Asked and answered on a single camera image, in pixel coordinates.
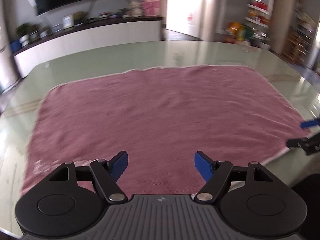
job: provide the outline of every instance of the doorway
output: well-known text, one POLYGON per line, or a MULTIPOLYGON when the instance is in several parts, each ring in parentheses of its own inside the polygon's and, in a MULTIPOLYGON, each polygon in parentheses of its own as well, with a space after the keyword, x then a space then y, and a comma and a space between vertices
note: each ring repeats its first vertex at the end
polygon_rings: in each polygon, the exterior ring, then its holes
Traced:
POLYGON ((202 2, 203 0, 168 0, 166 28, 199 38, 202 2))

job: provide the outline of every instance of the white shelf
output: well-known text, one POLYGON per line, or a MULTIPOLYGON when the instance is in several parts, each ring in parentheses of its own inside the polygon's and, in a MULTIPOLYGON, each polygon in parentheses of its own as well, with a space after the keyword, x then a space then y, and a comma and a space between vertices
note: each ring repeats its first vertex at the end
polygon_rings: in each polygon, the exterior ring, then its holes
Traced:
POLYGON ((249 21, 249 22, 255 23, 255 24, 260 25, 260 26, 262 26, 262 27, 265 27, 265 28, 268 28, 268 27, 269 27, 268 25, 265 25, 265 24, 263 24, 263 23, 257 22, 257 21, 255 21, 255 20, 252 20, 252 19, 248 18, 248 17, 246 17, 245 19, 246 19, 247 21, 249 21))
POLYGON ((264 10, 264 9, 261 9, 257 6, 254 6, 254 5, 251 5, 251 4, 248 4, 248 7, 252 8, 252 9, 255 9, 255 10, 258 10, 266 15, 269 15, 270 16, 270 13, 268 13, 268 11, 264 10))

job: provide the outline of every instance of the glass tabletop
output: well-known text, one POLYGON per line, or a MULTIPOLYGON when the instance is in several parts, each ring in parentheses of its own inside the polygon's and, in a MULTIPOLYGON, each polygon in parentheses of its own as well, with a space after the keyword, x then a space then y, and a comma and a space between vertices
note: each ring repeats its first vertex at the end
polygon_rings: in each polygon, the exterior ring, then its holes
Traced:
MULTIPOLYGON (((20 197, 37 109, 55 86, 79 79, 155 66, 245 65, 261 73, 305 118, 318 116, 320 96, 298 72, 269 51, 227 43, 155 41, 92 49, 36 66, 0 117, 0 230, 22 236, 14 207, 20 197)), ((292 150, 266 167, 286 184, 312 160, 292 150)))

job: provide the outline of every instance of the pink towel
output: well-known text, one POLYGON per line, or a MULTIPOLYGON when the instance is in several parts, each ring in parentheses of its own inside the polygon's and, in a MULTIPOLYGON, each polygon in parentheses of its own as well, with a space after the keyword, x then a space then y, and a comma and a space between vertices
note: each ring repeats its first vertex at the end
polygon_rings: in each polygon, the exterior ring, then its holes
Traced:
POLYGON ((248 67, 133 70, 60 85, 46 96, 28 145, 23 193, 57 165, 87 165, 121 150, 118 184, 133 193, 195 193, 201 150, 234 165, 265 162, 307 134, 299 113, 248 67))

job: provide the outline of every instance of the silver screw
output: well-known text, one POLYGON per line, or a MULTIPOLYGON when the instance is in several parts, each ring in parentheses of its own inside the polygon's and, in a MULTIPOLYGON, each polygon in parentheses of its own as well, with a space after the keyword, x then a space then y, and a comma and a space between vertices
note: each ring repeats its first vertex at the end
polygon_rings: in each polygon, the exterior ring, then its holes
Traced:
POLYGON ((208 201, 212 200, 213 196, 210 193, 200 193, 197 195, 197 199, 199 199, 200 201, 208 201))
POLYGON ((109 196, 109 199, 111 201, 123 201, 125 199, 125 196, 121 193, 114 193, 109 196))

